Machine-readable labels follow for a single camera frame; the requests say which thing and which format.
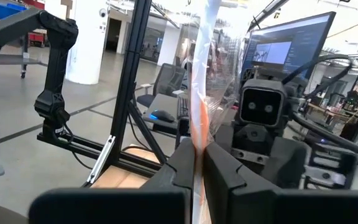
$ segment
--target computer mouse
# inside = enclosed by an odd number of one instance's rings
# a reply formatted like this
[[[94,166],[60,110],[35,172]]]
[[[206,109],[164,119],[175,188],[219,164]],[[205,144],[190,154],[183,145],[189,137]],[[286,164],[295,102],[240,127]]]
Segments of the computer mouse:
[[[155,110],[151,114],[153,119],[159,119],[161,121],[172,123],[175,121],[175,118],[170,115],[170,113],[166,112],[165,110]]]

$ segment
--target keyboard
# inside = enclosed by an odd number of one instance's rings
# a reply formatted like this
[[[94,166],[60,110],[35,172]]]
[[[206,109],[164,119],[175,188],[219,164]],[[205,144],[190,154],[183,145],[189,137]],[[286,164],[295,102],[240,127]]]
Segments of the keyboard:
[[[189,117],[189,100],[179,97],[177,118]]]

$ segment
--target doorway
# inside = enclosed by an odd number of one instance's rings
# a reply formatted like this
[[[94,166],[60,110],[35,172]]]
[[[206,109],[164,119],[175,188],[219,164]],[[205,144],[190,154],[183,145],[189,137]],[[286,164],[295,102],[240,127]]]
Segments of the doorway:
[[[106,50],[117,52],[120,29],[121,29],[121,21],[110,18],[109,28],[106,38]]]

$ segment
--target security camera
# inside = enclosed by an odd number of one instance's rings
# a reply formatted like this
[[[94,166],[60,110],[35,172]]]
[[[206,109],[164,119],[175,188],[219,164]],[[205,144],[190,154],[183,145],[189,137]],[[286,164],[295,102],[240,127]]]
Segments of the security camera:
[[[107,9],[100,9],[99,15],[100,15],[102,18],[104,18],[105,16],[107,16]]]

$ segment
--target ceiling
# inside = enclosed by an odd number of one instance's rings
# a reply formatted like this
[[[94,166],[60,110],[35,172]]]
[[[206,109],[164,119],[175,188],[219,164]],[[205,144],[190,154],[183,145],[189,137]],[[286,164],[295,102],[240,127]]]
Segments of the ceiling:
[[[250,17],[258,17],[265,8],[269,8],[280,0],[222,0],[218,12],[218,22],[239,21],[246,26]],[[119,5],[125,11],[133,10],[134,0],[110,0],[115,6]],[[204,6],[202,0],[153,0],[166,15],[152,9],[151,15],[160,18],[169,17],[174,23],[188,24],[199,17]],[[358,54],[358,0],[341,2],[340,0],[290,0],[280,8],[280,15],[274,13],[264,19],[261,27],[274,26],[284,22],[294,21],[308,16],[314,16],[325,12],[336,12],[335,20],[326,39],[323,50],[331,53]]]

